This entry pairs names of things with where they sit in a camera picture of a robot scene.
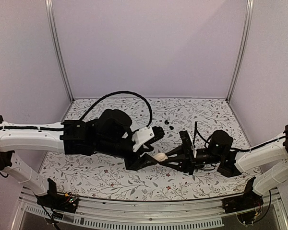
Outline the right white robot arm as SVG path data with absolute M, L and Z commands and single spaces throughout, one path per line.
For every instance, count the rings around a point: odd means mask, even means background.
M 288 180 L 288 125 L 273 139 L 250 149 L 233 148 L 233 138 L 223 130 L 214 131 L 208 138 L 208 145 L 202 149 L 194 147 L 188 132 L 181 131 L 180 138 L 182 144 L 166 153 L 160 164 L 190 175 L 196 168 L 217 163 L 217 171 L 230 178 L 261 165 L 277 162 L 271 169 L 247 183 L 250 190 L 241 195 L 238 202 L 243 209 L 249 209 L 256 203 L 257 196 L 263 196 Z

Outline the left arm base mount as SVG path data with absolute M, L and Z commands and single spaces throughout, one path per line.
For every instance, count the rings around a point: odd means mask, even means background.
M 37 203 L 52 210 L 76 213 L 79 203 L 79 196 L 67 192 L 60 194 L 57 192 L 56 183 L 50 178 L 47 179 L 48 189 L 45 195 L 37 196 Z

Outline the white earbud charging case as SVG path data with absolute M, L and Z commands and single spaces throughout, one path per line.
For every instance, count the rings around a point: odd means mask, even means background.
M 158 153 L 154 156 L 154 158 L 157 160 L 157 161 L 165 161 L 168 159 L 167 155 L 165 153 Z

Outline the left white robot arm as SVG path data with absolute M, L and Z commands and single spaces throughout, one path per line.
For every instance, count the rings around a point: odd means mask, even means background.
M 62 198 L 51 179 L 43 179 L 16 155 L 18 150 L 42 150 L 91 156 L 95 153 L 122 158 L 128 170 L 139 170 L 156 163 L 149 156 L 152 144 L 164 137 L 163 128 L 145 126 L 131 130 L 131 118 L 121 110 L 105 110 L 91 121 L 65 120 L 46 125 L 21 125 L 0 116 L 0 171 L 30 188 L 51 207 Z

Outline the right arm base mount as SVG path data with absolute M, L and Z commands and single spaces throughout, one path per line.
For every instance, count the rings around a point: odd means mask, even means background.
M 255 223 L 260 222 L 267 215 L 272 203 L 272 194 L 269 190 L 269 203 L 263 214 L 263 196 L 257 195 L 253 191 L 254 181 L 255 177 L 247 182 L 242 195 L 222 199 L 222 208 L 225 213 L 240 212 L 236 217 L 244 226 L 254 225 Z

